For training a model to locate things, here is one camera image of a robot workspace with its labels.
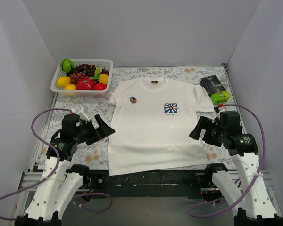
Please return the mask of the white t-shirt with flower print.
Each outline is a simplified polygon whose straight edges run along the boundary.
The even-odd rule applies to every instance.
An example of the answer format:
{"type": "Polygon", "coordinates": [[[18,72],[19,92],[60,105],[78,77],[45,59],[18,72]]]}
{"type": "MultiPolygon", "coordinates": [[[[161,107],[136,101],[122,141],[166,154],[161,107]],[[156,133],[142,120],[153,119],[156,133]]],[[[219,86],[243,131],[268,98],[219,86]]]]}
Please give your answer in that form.
{"type": "Polygon", "coordinates": [[[108,143],[110,175],[207,163],[202,144],[189,138],[197,113],[213,112],[202,86],[140,77],[119,83],[109,103],[115,107],[111,127],[116,131],[108,143]]]}

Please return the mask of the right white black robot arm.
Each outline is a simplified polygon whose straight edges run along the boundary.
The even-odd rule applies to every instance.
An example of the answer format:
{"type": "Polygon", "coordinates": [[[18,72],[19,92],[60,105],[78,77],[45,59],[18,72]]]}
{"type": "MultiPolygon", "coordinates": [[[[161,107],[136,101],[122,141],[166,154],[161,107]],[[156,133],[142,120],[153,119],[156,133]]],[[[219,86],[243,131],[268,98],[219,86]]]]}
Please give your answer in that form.
{"type": "Polygon", "coordinates": [[[283,217],[274,208],[265,186],[258,146],[251,134],[242,131],[237,112],[221,112],[215,119],[201,116],[189,136],[195,140],[204,134],[206,144],[224,146],[231,156],[241,185],[237,186],[225,165],[209,164],[204,182],[217,187],[234,215],[236,226],[283,226],[283,217]]]}

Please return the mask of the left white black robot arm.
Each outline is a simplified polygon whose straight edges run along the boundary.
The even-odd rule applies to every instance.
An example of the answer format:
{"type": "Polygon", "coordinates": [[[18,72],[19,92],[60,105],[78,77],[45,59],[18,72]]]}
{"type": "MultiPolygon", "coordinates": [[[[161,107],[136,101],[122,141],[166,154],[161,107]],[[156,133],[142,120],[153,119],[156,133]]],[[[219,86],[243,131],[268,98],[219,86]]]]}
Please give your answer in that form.
{"type": "Polygon", "coordinates": [[[87,188],[89,167],[70,162],[79,144],[94,144],[115,133],[99,115],[98,127],[84,114],[67,114],[61,129],[52,136],[46,153],[45,169],[28,208],[17,216],[16,226],[60,226],[62,216],[79,188],[87,188]]]}

